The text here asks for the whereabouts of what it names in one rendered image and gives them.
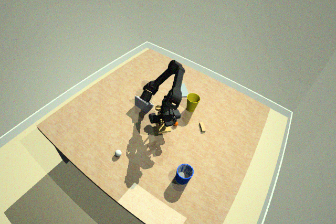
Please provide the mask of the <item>small white ball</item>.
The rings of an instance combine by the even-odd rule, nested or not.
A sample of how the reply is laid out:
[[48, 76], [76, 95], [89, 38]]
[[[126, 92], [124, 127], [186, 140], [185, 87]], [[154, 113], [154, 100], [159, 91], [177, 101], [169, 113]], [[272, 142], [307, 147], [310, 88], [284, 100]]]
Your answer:
[[115, 155], [116, 155], [117, 157], [119, 157], [121, 154], [122, 154], [122, 152], [121, 152], [120, 150], [116, 150], [116, 151], [115, 151]]

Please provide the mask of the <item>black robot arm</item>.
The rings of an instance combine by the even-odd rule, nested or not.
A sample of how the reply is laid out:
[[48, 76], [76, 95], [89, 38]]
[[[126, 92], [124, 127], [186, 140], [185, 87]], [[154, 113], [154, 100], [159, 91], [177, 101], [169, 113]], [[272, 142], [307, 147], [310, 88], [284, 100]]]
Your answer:
[[[174, 118], [173, 110], [177, 109], [182, 100], [182, 92], [181, 85], [183, 81], [183, 76], [185, 73], [185, 69], [182, 64], [177, 62], [176, 60], [172, 60], [168, 68], [155, 80], [150, 81], [143, 87], [143, 92], [139, 98], [142, 100], [149, 102], [152, 98], [152, 95], [155, 95], [159, 90], [159, 86], [172, 74], [175, 74], [174, 81], [171, 90], [168, 92], [164, 99], [162, 100], [162, 121], [164, 121], [165, 127], [173, 126], [176, 124], [177, 119]], [[147, 90], [151, 91], [147, 91]], [[176, 104], [173, 105], [172, 103]]]

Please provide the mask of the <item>yellow cup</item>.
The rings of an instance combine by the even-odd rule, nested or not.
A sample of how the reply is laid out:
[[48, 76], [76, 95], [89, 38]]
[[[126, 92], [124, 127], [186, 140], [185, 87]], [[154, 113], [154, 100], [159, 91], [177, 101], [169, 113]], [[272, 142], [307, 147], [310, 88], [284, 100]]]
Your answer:
[[187, 95], [187, 110], [194, 112], [198, 103], [200, 102], [200, 96], [196, 93], [190, 93]]

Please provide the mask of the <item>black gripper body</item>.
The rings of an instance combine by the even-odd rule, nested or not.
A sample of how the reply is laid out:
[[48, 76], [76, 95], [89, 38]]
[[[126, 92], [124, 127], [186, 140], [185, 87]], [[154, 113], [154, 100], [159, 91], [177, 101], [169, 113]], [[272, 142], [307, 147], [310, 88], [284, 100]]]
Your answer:
[[[173, 110], [173, 117], [175, 117], [176, 119], [180, 119], [181, 118], [181, 114], [179, 112], [178, 109]], [[149, 120], [151, 124], [160, 122], [160, 119], [162, 119], [162, 109], [160, 110], [160, 114], [156, 116], [155, 113], [151, 113], [149, 114]]]

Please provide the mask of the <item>blue mug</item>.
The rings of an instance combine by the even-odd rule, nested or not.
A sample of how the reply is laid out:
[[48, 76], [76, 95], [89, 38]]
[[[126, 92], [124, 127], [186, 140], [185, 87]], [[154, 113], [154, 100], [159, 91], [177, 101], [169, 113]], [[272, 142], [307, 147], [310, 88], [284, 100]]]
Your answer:
[[194, 170], [188, 164], [181, 164], [176, 171], [175, 180], [180, 185], [186, 185], [193, 176]]

